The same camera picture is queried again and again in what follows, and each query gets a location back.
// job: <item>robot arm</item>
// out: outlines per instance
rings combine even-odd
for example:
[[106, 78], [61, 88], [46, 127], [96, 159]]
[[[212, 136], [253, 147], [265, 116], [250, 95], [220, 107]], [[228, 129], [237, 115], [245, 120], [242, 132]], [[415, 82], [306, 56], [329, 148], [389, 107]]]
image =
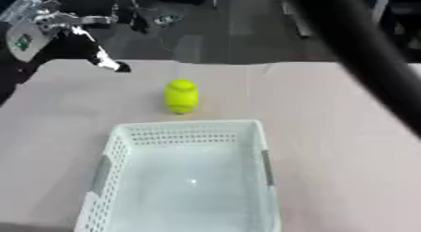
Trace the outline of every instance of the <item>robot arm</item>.
[[54, 59], [85, 59], [100, 68], [130, 72], [113, 60], [83, 28], [112, 24], [112, 16], [85, 16], [60, 11], [54, 0], [17, 0], [0, 14], [0, 104], [42, 64]]

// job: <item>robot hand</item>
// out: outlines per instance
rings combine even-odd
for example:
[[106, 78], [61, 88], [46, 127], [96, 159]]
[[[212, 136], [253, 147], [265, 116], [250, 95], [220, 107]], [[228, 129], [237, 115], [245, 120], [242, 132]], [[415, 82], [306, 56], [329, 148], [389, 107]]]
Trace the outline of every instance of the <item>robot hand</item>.
[[28, 81], [39, 66], [54, 59], [85, 59], [100, 68], [130, 72], [131, 68], [110, 58], [107, 52], [83, 29], [76, 16], [37, 23], [39, 15], [56, 13], [44, 7], [15, 3], [0, 16], [0, 104], [13, 94], [16, 85]]

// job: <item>table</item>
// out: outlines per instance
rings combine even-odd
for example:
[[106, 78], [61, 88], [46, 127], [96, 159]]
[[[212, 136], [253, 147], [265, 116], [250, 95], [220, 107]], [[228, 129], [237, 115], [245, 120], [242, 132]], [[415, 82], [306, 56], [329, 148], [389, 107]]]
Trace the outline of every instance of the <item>table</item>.
[[[0, 231], [71, 231], [118, 123], [236, 118], [264, 125], [285, 232], [420, 231], [420, 142], [337, 64], [127, 62], [51, 62], [0, 109]], [[187, 116], [162, 105], [179, 77]]]

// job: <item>wire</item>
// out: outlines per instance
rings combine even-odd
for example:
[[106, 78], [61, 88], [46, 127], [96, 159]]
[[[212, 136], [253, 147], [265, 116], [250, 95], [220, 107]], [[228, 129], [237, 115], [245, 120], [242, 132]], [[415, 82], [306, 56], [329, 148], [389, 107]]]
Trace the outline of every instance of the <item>wire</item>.
[[293, 0], [349, 72], [421, 138], [421, 81], [358, 0]]

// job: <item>basket handle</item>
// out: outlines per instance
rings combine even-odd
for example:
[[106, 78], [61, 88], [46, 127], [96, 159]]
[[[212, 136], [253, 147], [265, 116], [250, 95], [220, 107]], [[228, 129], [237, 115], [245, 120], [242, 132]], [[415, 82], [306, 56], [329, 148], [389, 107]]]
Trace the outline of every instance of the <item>basket handle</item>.
[[269, 160], [269, 150], [263, 149], [261, 150], [261, 157], [263, 159], [263, 165], [265, 167], [265, 174], [266, 174], [266, 182], [268, 186], [273, 186], [273, 174], [271, 169], [271, 161]]
[[92, 182], [91, 192], [95, 193], [98, 197], [101, 197], [105, 181], [108, 178], [108, 174], [111, 171], [111, 160], [106, 155], [102, 155], [100, 163], [98, 164], [95, 177]]

